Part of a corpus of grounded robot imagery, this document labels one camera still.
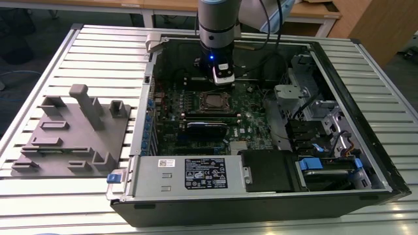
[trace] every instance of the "warning label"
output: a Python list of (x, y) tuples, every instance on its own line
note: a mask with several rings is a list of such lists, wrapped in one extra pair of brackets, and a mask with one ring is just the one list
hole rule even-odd
[(185, 159), (187, 189), (229, 188), (225, 158)]

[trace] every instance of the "cable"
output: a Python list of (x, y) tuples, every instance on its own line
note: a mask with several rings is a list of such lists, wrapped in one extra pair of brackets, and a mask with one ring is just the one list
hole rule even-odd
[(270, 130), (270, 133), (273, 133), (275, 136), (281, 137), (282, 139), (286, 139), (286, 140), (290, 141), (290, 138), (286, 138), (286, 137), (278, 135), (278, 134), (273, 131), (273, 129), (271, 129), (271, 127), (269, 126), (269, 124), (267, 124), (267, 128), (269, 128), (269, 130)]
[(329, 152), (329, 158), (334, 157), (334, 151), (335, 151), (335, 147), (337, 147), (337, 144), (338, 144), (338, 139), (339, 139), (341, 135), (345, 134), (346, 132), (347, 132), (346, 130), (342, 130), (341, 132), (338, 132), (337, 138), (335, 138), (335, 141), (334, 141), (334, 144), (333, 144), (333, 147), (331, 147), (331, 150)]
[(266, 5), (265, 5), (265, 3), (263, 3), (263, 0), (259, 0), (259, 2), (261, 2), (262, 8), (263, 8), (263, 12), (265, 12), (265, 16), (266, 16), (266, 19), (267, 19), (267, 28), (269, 28), (269, 32), (267, 32), (267, 38), (266, 38), (266, 40), (265, 40), (263, 45), (262, 45), (259, 48), (255, 48), (254, 50), (262, 50), (262, 49), (266, 47), (267, 42), (269, 42), (269, 40), (270, 40), (270, 31), (271, 31), (271, 27), (270, 27), (270, 17), (269, 17)]
[(23, 73), (28, 72), (28, 73), (36, 73), (36, 74), (42, 75), (42, 73), (40, 73), (40, 72), (36, 72), (36, 71), (31, 71), (31, 70), (18, 70), (18, 71), (6, 72), (6, 73), (0, 74), (0, 76), (4, 76), (4, 75), (7, 75), (7, 74), (15, 73), (15, 72), (23, 72)]
[(274, 44), (274, 52), (262, 59), (262, 61), (259, 62), (259, 64), (255, 67), (246, 69), (245, 73), (247, 73), (247, 72), (255, 70), (258, 67), (261, 67), (273, 58), (273, 56), (275, 54), (278, 54), (277, 49), (279, 47), (279, 42), (281, 42), (281, 37), (282, 37), (282, 28), (283, 28), (282, 27), (283, 26), (283, 9), (282, 9), (281, 0), (277, 0), (277, 5), (279, 8), (279, 31), (278, 31), (278, 35), (277, 35), (277, 39), (275, 39), (275, 44)]
[(189, 20), (189, 16), (186, 16), (186, 19), (185, 19), (183, 23), (179, 26), (177, 26), (177, 29), (179, 29), (186, 24), (187, 20)]
[(199, 23), (199, 12), (197, 12), (197, 19), (195, 19), (195, 36), (198, 36), (197, 28)]
[(349, 156), (349, 153), (353, 151), (354, 149), (354, 143), (353, 141), (350, 140), (350, 138), (347, 138), (347, 141), (350, 143), (350, 148), (349, 149), (345, 149), (345, 152), (341, 153), (342, 156), (347, 157)]
[(318, 98), (321, 92), (318, 91), (307, 100), (307, 102), (301, 106), (301, 108), (298, 109), (298, 111), (294, 113), (293, 115), (293, 119), (297, 118), (298, 114), (302, 113), (303, 109), (314, 102), (314, 100)]

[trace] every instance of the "gray carpet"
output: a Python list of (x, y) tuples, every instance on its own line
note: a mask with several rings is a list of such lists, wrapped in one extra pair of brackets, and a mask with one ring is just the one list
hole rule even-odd
[[(54, 20), (47, 10), (32, 10), (32, 21), (36, 26), (36, 32), (27, 36), (27, 42), (35, 52), (35, 58), (23, 65), (8, 65), (0, 59), (0, 73), (15, 70), (34, 70), (43, 72), (50, 60), (60, 46), (60, 43), (70, 31), (74, 23), (114, 25), (114, 26), (142, 26), (142, 16), (135, 15), (134, 21), (128, 14), (98, 13), (98, 12), (72, 12), (60, 11), (59, 18)], [(171, 23), (165, 23), (160, 16), (156, 16), (156, 27), (194, 29), (194, 17), (175, 17), (170, 19)], [(254, 29), (245, 28), (243, 31), (255, 32)], [(396, 56), (386, 66), (386, 73), (394, 84), (398, 86), (408, 100), (418, 108), (418, 93), (416, 77), (418, 74), (418, 65)], [(0, 136), (6, 132), (24, 100), (38, 82), (36, 74), (10, 74), (0, 77), (0, 81), (7, 85), (0, 92), (0, 99), (12, 99), (18, 101), (0, 100)]]

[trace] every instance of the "aluminum extrusion table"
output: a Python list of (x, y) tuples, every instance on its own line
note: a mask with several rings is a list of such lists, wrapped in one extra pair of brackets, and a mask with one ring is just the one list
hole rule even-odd
[[(70, 31), (32, 93), (0, 141), (0, 234), (405, 234), (418, 231), (418, 115), (365, 48), (347, 39), (283, 36), (318, 41), (346, 83), (413, 194), (398, 202), (366, 207), (341, 218), (225, 224), (197, 227), (132, 228), (106, 199), (106, 179), (16, 179), (11, 166), (31, 137), (46, 95), (63, 95), (74, 83), (87, 84), (100, 103), (123, 99), (134, 109), (146, 73), (147, 34), (193, 35), (190, 30), (84, 25)], [(261, 34), (243, 34), (263, 38)], [(127, 167), (136, 112), (124, 136), (119, 167)]]

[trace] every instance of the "metal bracket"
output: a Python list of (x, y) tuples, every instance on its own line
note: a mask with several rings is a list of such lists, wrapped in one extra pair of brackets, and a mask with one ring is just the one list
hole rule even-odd
[(243, 167), (243, 181), (247, 185), (253, 184), (253, 177), (251, 177), (251, 169), (249, 167)]
[(160, 33), (151, 33), (147, 35), (146, 40), (146, 48), (147, 52), (152, 53), (156, 52), (162, 48), (162, 34)]

